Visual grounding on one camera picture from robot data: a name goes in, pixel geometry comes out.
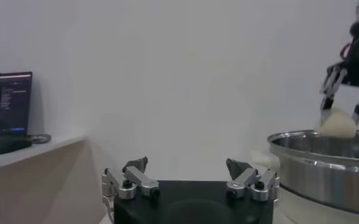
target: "stainless steel bowl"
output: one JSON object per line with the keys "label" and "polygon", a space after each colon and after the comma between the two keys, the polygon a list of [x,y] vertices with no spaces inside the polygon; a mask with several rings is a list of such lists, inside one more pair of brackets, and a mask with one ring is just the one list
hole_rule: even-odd
{"label": "stainless steel bowl", "polygon": [[353,139],[293,131],[272,135],[268,142],[280,159],[281,187],[359,214],[359,131]]}

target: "metal bowl rim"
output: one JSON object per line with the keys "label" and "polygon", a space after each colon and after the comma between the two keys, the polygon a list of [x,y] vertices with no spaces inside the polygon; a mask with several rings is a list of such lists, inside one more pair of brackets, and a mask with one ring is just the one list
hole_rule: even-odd
{"label": "metal bowl rim", "polygon": [[300,151],[296,149],[291,149],[288,147],[284,147],[282,145],[278,145],[273,143],[276,139],[283,139],[287,137],[292,136],[303,136],[303,135],[312,135],[317,136],[319,133],[317,133],[314,130],[298,130],[298,131],[288,131],[288,132],[281,132],[276,133],[273,135],[268,136],[267,140],[270,144],[271,150],[277,150],[278,152],[282,152],[289,156],[298,156],[306,159],[313,159],[313,160],[327,160],[337,163],[344,163],[344,164],[359,164],[359,158],[349,158],[349,157],[343,157],[343,156],[330,156],[325,154],[319,154],[319,153],[313,153],[308,151]]}

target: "dough ball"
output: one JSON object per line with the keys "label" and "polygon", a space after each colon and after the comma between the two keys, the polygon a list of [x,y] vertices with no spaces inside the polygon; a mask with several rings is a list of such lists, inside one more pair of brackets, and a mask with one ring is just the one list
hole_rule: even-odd
{"label": "dough ball", "polygon": [[357,125],[349,114],[339,108],[333,108],[323,124],[318,125],[316,131],[324,136],[354,138]]}

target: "laptop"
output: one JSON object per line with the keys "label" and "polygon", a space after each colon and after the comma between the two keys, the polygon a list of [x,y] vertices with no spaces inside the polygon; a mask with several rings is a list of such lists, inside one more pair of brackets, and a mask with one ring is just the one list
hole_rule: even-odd
{"label": "laptop", "polygon": [[31,72],[0,74],[0,136],[26,136]]}

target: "black computer mouse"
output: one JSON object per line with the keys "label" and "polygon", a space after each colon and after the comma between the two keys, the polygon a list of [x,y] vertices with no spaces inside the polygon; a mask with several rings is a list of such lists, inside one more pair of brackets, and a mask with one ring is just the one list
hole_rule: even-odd
{"label": "black computer mouse", "polygon": [[32,146],[32,141],[17,136],[0,137],[0,154],[14,152]]}

